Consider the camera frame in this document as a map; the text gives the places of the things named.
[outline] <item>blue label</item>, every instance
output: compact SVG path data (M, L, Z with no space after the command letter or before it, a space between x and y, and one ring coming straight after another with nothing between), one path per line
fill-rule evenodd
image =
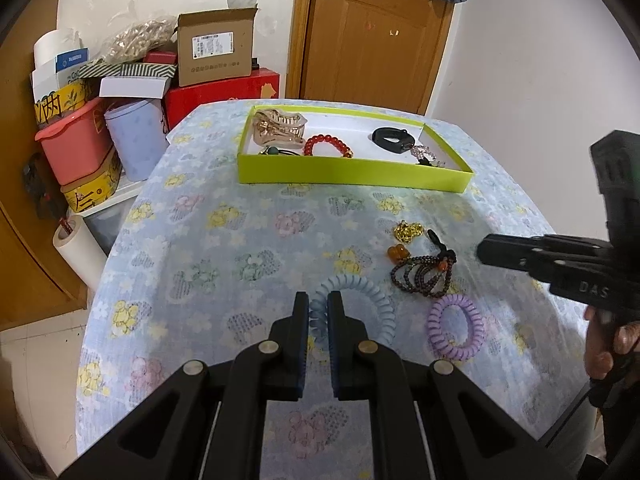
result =
M89 49L79 48L56 56L56 72L89 61Z

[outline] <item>pink plastic container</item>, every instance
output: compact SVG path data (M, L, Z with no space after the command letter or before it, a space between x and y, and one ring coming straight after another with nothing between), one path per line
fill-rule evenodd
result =
M109 153L106 105L97 97L36 135L60 186L92 174Z

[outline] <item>human hand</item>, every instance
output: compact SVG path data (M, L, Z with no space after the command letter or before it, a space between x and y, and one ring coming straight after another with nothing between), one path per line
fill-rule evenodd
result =
M611 343L606 341L605 330L600 319L596 316L596 309L588 306L584 311L584 319L589 321L587 341L584 350L584 369L592 379L604 379L613 368ZM631 351L640 352L640 321L635 321L616 330L613 338L613 351L624 355ZM640 380L640 365L636 361L626 377L627 386Z

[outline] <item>person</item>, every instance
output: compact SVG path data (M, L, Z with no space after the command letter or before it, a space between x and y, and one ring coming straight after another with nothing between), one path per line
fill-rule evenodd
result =
M594 307L587 307L584 319L589 322L584 349L584 369L591 379L602 380L611 371L612 350L621 355L632 351L640 352L640 321L620 327L611 342L605 337L605 331ZM640 414L640 360L631 367L625 383L626 390L616 405L613 408L601 409L607 463L615 458ZM583 396L588 388L587 385L578 396ZM598 464L597 460L585 460L593 436L595 413L596 410L588 401L582 402L548 446L549 451L578 479L597 478L605 468L603 464ZM541 441L548 440L553 433L554 428L551 428Z

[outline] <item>door frame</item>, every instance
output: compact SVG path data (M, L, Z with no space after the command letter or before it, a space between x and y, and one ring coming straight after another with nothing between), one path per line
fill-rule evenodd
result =
M429 99L431 98L431 93L433 92L433 87L436 83L438 70L442 63L444 47L446 46L447 38L449 37L449 27L451 25L451 17L453 15L453 7L454 4L446 2L444 17L442 19L442 24L438 34L438 41L436 42L436 49L434 52L434 60L439 60L439 62L431 64L431 71L427 79L427 85L425 87L424 95L420 101L420 107L418 108L418 113L420 115L424 115L427 111ZM308 31L310 12L311 0L293 0L291 30L289 36L289 57L287 59L287 79L285 84L285 97L287 99L300 99L300 93L302 92L302 74L306 61L306 32Z

